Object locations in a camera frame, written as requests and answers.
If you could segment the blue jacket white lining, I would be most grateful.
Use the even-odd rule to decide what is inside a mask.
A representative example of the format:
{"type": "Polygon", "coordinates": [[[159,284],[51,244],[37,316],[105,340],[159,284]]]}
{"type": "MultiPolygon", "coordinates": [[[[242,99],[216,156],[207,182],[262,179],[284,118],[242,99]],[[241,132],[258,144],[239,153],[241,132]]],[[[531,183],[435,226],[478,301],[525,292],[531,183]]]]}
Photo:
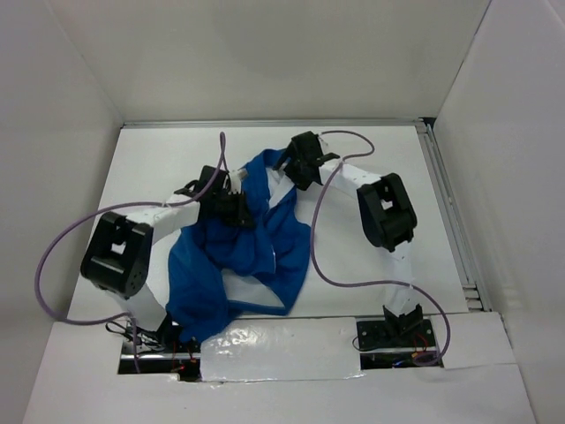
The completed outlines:
{"type": "Polygon", "coordinates": [[[282,153],[265,149],[245,165],[246,203],[255,223],[218,218],[184,227],[169,251],[166,311],[179,340],[203,342],[241,314],[285,316],[309,267],[310,231],[297,220],[297,190],[274,171],[282,153]]]}

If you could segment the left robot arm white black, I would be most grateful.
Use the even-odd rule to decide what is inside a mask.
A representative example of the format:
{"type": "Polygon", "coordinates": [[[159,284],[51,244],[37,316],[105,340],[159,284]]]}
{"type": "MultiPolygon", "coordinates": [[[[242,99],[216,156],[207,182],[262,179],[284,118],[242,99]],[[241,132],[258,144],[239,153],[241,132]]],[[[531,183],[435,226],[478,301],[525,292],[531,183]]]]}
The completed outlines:
{"type": "Polygon", "coordinates": [[[164,203],[129,215],[109,210],[100,217],[80,274],[136,320],[144,344],[152,351],[167,351],[180,334],[180,326],[147,285],[153,245],[211,218],[229,226],[253,227],[242,188],[246,176],[245,169],[226,171],[206,165],[198,179],[176,190],[164,203]]]}

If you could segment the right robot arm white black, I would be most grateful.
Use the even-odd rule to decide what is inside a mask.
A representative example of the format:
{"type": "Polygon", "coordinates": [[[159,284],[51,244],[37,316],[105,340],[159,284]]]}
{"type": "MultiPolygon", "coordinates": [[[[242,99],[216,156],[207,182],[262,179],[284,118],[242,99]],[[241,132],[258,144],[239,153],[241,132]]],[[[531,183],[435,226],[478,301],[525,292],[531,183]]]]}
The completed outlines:
{"type": "Polygon", "coordinates": [[[349,195],[358,202],[363,233],[368,242],[393,254],[401,245],[408,245],[414,238],[418,219],[401,177],[396,173],[381,176],[360,169],[347,161],[352,158],[367,157],[375,151],[374,144],[366,136],[349,130],[329,130],[316,134],[303,132],[291,138],[274,166],[281,171],[299,190],[307,190],[311,184],[321,186],[316,201],[310,232],[310,259],[316,273],[328,284],[339,288],[361,288],[375,285],[401,287],[400,294],[416,289],[409,282],[398,280],[377,280],[361,283],[339,283],[325,276],[315,254],[315,229],[321,203],[328,190],[333,187],[349,195]],[[322,147],[323,135],[353,135],[365,141],[370,150],[339,156],[326,153],[322,147]]]}

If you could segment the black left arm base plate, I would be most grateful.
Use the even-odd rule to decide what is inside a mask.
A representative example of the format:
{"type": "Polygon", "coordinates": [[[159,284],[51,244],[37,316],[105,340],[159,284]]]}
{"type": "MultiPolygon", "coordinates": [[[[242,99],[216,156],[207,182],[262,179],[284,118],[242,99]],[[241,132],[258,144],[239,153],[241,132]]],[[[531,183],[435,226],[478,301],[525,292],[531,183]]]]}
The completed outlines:
{"type": "MultiPolygon", "coordinates": [[[[122,338],[121,353],[133,354],[133,331],[130,322],[107,322],[107,332],[122,338]]],[[[197,358],[201,354],[200,343],[193,337],[186,343],[178,340],[160,339],[155,333],[142,329],[137,330],[136,350],[139,356],[148,354],[187,354],[189,358],[197,358]]]]}

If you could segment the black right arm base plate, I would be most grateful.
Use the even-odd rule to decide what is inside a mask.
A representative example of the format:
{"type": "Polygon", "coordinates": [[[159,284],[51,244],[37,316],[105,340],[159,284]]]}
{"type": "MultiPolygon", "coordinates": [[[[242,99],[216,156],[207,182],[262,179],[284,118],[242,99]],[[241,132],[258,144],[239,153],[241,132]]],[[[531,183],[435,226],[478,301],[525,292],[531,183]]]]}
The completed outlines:
{"type": "Polygon", "coordinates": [[[352,344],[360,352],[377,350],[429,350],[436,347],[432,324],[423,320],[416,328],[397,335],[384,320],[357,321],[352,344]]]}

